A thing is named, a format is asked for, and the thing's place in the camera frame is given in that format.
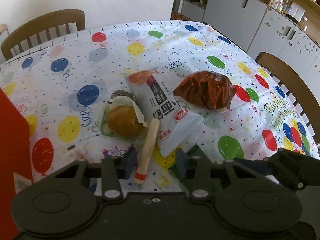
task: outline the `red box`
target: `red box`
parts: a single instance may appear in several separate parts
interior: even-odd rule
[[[0,238],[11,240],[18,230],[10,215],[10,201],[32,182],[29,124],[1,89],[0,104]]]

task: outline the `table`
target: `table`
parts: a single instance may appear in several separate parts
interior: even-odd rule
[[[319,159],[283,87],[223,35],[196,22],[130,23],[56,38],[1,66],[1,88],[30,125],[34,181],[76,159],[99,162],[104,154],[126,150],[128,143],[100,132],[104,104],[113,91],[127,90],[125,75],[154,67],[170,92],[199,70],[227,75],[237,88],[230,111],[208,111],[176,98],[204,117],[181,143],[185,151],[197,142],[215,163],[261,160],[279,147]],[[163,168],[156,155],[139,191],[181,191]],[[125,192],[135,190],[132,178],[121,185]]]

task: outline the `cabinet handle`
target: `cabinet handle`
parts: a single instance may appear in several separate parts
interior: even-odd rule
[[[291,36],[291,38],[289,39],[290,41],[292,40],[292,38],[293,38],[293,36],[296,34],[296,31],[292,31],[292,36]]]
[[[289,30],[288,30],[287,34],[285,35],[285,37],[288,36],[290,30],[291,30],[291,27],[289,27]]]

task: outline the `red stripe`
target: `red stripe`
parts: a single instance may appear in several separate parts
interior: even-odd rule
[[[136,179],[140,179],[140,180],[145,180],[146,179],[146,175],[142,175],[140,173],[136,173],[136,176],[134,176]]]

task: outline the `shiny brown package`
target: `shiny brown package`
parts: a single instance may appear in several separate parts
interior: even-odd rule
[[[227,76],[210,71],[200,71],[188,75],[174,90],[175,96],[209,110],[230,109],[236,89]]]

